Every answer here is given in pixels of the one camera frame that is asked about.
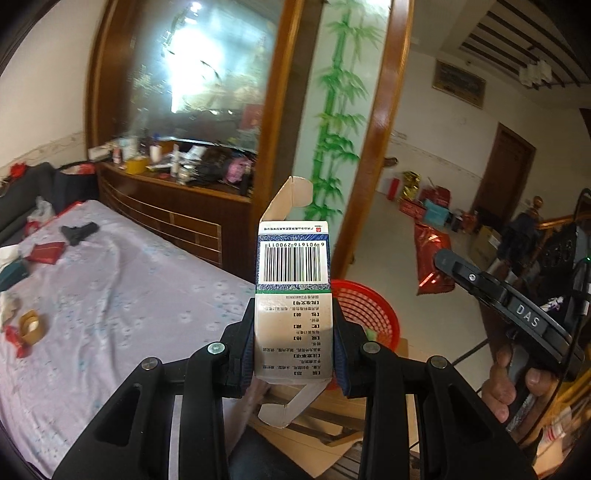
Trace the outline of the person right hand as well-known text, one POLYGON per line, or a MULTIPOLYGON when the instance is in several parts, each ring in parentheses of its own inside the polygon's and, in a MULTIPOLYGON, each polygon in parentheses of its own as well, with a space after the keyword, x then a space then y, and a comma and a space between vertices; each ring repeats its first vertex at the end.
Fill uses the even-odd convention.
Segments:
MULTIPOLYGON (((508 421, 509 407, 517 398, 515 383, 508 374, 511 360, 512 348, 509 344, 505 344, 498 349, 489 378, 484 382, 481 391, 482 400, 501 423, 508 421)), ((536 422, 549 403, 557 384, 557 378, 550 372, 531 368, 526 373, 525 385, 535 397, 536 402, 528 416, 519 425, 522 430, 530 428, 536 422)))

